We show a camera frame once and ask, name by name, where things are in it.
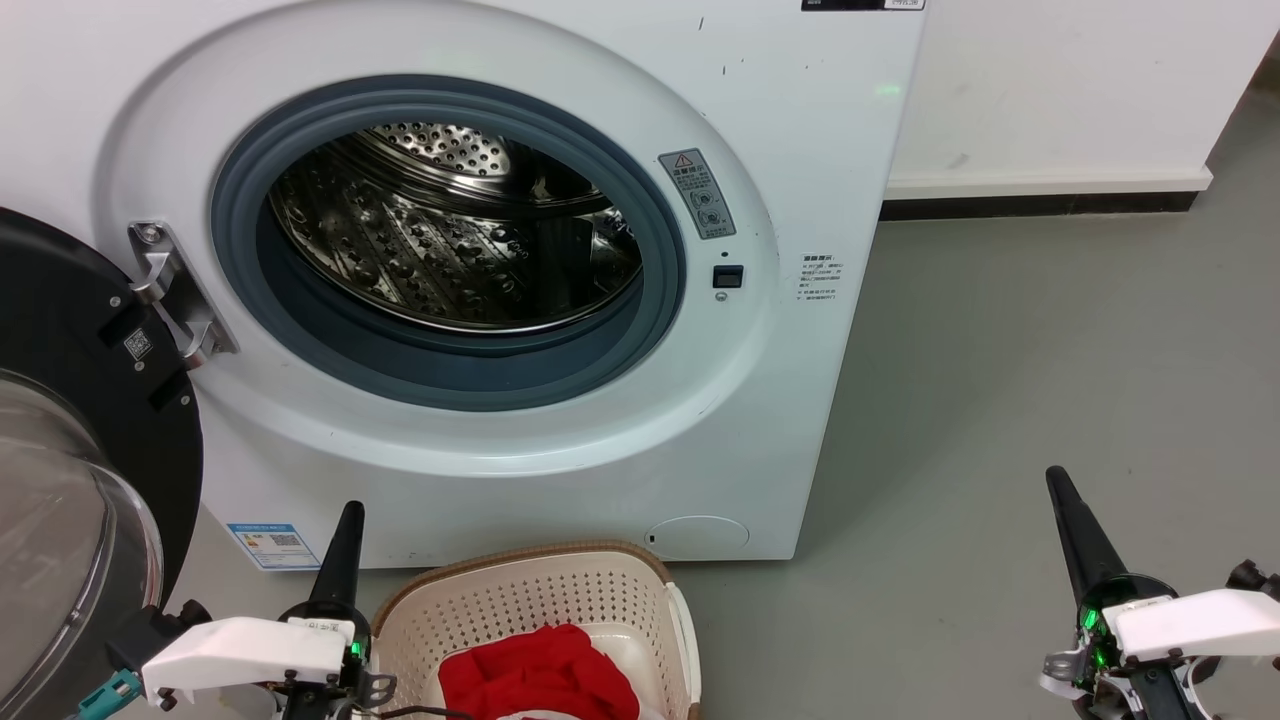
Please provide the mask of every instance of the washing machine door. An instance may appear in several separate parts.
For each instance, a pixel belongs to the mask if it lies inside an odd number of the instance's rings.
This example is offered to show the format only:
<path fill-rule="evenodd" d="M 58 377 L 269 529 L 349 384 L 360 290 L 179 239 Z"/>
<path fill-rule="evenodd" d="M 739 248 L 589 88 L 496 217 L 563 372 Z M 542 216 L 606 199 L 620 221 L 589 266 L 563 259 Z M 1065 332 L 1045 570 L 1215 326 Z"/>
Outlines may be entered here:
<path fill-rule="evenodd" d="M 0 209 L 0 719 L 65 717 L 163 605 L 200 506 L 196 397 L 165 322 L 76 238 Z"/>

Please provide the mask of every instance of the metal hinge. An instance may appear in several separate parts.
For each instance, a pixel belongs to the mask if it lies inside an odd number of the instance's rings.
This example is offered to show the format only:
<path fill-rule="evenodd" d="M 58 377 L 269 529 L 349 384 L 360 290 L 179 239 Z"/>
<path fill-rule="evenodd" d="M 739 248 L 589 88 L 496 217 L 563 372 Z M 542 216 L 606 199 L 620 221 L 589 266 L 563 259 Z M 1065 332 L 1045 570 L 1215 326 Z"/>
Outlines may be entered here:
<path fill-rule="evenodd" d="M 147 277 L 133 283 L 133 295 L 143 305 L 155 305 L 169 320 L 182 357 L 196 369 L 219 352 L 238 352 L 227 324 L 187 270 L 182 250 L 164 223 L 132 223 L 129 246 Z"/>

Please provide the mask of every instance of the gray floor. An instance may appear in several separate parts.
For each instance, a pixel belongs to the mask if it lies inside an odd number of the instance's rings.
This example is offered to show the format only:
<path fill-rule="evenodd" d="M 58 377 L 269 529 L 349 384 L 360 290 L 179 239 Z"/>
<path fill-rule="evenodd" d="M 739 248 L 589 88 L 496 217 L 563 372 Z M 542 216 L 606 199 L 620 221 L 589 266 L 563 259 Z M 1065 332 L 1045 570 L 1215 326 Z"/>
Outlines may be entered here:
<path fill-rule="evenodd" d="M 1184 592 L 1245 556 L 1280 571 L 1280 104 L 1247 100 L 1210 167 L 1187 215 L 881 227 L 799 555 L 676 569 L 707 717 L 1074 717 L 1037 687 L 1073 619 L 1050 464 L 1134 570 Z M 255 571 L 207 515 L 188 568 L 177 597 L 215 616 L 310 582 Z M 370 573 L 362 607 L 410 575 Z M 1203 694 L 1270 717 L 1274 673 Z"/>

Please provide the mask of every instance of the gray rubber gasket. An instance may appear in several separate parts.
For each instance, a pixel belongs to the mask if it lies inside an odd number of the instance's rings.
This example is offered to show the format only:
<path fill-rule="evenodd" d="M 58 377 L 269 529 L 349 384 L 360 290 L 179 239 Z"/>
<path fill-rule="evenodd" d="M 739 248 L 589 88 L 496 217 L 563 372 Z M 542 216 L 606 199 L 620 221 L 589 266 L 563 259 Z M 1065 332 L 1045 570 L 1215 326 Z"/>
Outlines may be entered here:
<path fill-rule="evenodd" d="M 452 336 L 398 323 L 347 297 L 303 268 L 274 225 L 264 224 L 269 187 L 311 149 L 388 122 L 442 119 L 511 137 L 594 182 L 635 231 L 644 268 L 639 288 L 598 318 L 552 333 Z M 361 389 L 453 410 L 536 407 L 609 382 L 662 340 L 685 286 L 678 224 L 631 156 L 563 110 L 460 78 L 360 78 L 273 110 L 228 156 L 214 188 L 211 231 L 241 301 L 291 351 Z"/>

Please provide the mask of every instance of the beige plastic basket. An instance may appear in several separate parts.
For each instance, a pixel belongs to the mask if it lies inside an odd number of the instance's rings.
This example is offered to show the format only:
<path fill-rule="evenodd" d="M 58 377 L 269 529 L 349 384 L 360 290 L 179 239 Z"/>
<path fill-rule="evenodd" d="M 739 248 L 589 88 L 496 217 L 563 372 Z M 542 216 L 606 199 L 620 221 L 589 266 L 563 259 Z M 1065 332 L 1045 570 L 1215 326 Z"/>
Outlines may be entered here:
<path fill-rule="evenodd" d="M 380 710 L 443 707 L 445 657 L 566 623 L 613 660 L 643 707 L 698 720 L 701 673 L 689 606 L 662 561 L 626 542 L 532 547 L 415 578 L 374 618 L 375 666 L 398 680 Z"/>

